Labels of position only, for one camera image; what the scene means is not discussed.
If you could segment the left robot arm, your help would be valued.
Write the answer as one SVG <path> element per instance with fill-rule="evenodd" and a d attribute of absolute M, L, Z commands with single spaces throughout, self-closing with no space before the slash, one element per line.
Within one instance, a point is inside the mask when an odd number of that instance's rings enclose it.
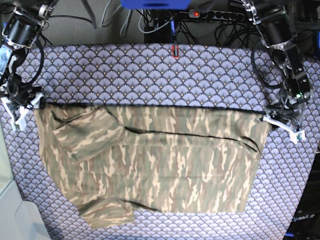
<path fill-rule="evenodd" d="M 250 56 L 252 69 L 265 88 L 279 90 L 277 101 L 266 107 L 262 121 L 285 130 L 290 141 L 297 144 L 306 138 L 301 118 L 314 92 L 294 42 L 297 32 L 281 0 L 244 0 L 242 5 L 260 35 Z M 259 47 L 268 49 L 274 67 L 280 71 L 280 83 L 272 85 L 264 80 L 255 61 Z"/>

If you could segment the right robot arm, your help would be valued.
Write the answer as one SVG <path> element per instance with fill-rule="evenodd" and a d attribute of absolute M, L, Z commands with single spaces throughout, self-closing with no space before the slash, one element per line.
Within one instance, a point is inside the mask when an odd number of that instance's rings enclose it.
<path fill-rule="evenodd" d="M 14 0 L 15 6 L 1 35 L 5 42 L 0 47 L 0 100 L 10 116 L 13 131 L 23 131 L 29 111 L 43 106 L 45 94 L 34 82 L 44 66 L 45 53 L 39 39 L 58 1 Z M 17 74 L 17 68 L 25 61 L 29 50 L 37 46 L 40 62 L 35 75 L 27 82 Z"/>

